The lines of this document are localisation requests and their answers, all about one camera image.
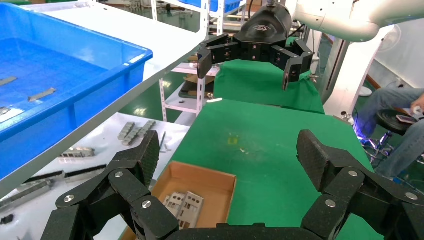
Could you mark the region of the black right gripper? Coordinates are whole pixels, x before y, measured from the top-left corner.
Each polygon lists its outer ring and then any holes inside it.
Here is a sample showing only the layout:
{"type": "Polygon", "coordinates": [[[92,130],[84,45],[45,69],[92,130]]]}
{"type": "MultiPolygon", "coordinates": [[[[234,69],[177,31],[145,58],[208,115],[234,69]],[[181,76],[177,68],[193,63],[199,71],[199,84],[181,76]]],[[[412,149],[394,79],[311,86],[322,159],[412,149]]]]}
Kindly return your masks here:
{"type": "Polygon", "coordinates": [[[291,25],[292,17],[284,5],[261,7],[232,37],[222,34],[200,43],[198,78],[203,79],[213,65],[233,60],[270,62],[283,70],[282,90],[285,91],[289,83],[298,82],[300,75],[310,70],[314,56],[298,38],[286,46],[291,25]]]}

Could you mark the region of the person's bare hand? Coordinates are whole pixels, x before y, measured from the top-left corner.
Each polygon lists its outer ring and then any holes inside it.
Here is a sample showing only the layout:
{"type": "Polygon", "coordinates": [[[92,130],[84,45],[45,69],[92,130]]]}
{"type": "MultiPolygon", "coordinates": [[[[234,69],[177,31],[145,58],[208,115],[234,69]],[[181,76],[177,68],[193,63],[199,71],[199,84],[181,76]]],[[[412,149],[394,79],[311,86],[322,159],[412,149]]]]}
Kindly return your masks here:
{"type": "Polygon", "coordinates": [[[423,94],[411,104],[410,109],[414,115],[424,114],[424,95],[423,94]]]}

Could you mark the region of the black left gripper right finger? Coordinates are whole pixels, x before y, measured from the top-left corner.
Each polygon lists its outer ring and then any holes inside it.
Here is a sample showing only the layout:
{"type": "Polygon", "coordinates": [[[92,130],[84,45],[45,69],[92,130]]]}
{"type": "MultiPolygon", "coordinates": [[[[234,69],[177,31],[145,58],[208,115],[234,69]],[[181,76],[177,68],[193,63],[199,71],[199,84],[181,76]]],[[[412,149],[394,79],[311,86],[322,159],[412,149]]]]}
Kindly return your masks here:
{"type": "Polygon", "coordinates": [[[386,240],[424,237],[424,196],[365,168],[348,151],[322,144],[308,129],[299,132],[297,158],[320,196],[301,227],[334,240],[350,215],[365,220],[386,240]]]}

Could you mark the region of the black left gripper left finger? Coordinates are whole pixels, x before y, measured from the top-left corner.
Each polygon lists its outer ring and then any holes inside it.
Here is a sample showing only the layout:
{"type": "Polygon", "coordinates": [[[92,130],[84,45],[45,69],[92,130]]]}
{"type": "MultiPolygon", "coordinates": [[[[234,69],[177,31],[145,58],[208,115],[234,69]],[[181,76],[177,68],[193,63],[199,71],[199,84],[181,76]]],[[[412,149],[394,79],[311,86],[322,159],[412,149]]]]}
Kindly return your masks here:
{"type": "Polygon", "coordinates": [[[147,131],[137,147],[118,152],[102,173],[56,200],[43,240],[92,240],[121,216],[140,240],[166,240],[177,219],[149,190],[160,154],[158,133],[147,131]]]}

